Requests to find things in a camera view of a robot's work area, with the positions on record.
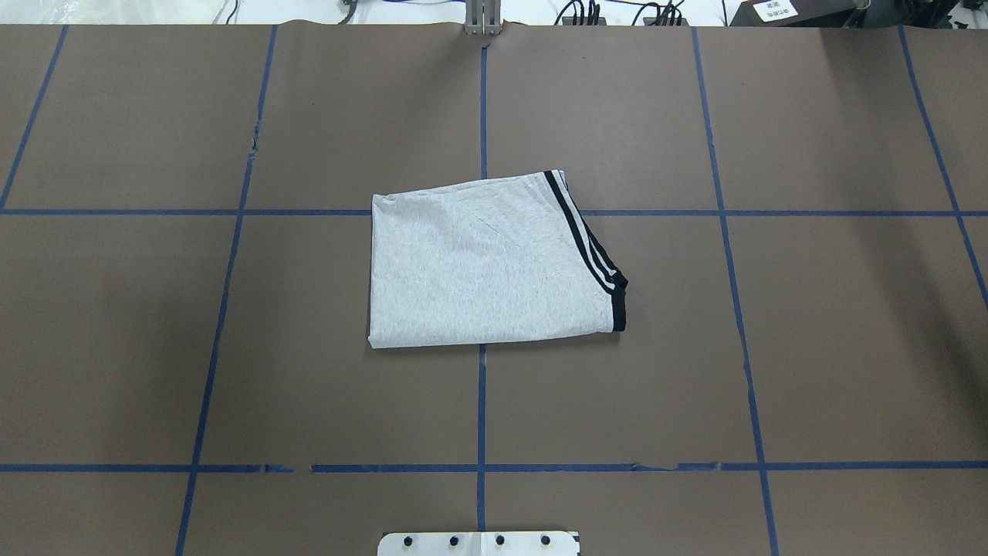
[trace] white floor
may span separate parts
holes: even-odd
[[[566,0],[503,0],[508,21],[551,25]],[[741,0],[726,0],[732,17]],[[239,0],[230,23],[272,24],[301,19],[337,23],[346,10],[341,0]],[[0,0],[0,23],[52,24],[215,24],[224,23],[235,0]],[[681,7],[690,25],[723,25],[719,0],[686,0]],[[603,0],[601,15],[609,25],[630,25],[637,6]],[[954,20],[988,29],[988,15],[958,6]],[[455,0],[360,0],[355,24],[438,23],[464,19],[464,4]]]

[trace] folded cloth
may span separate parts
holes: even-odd
[[[621,275],[560,170],[374,195],[371,347],[624,330]]]

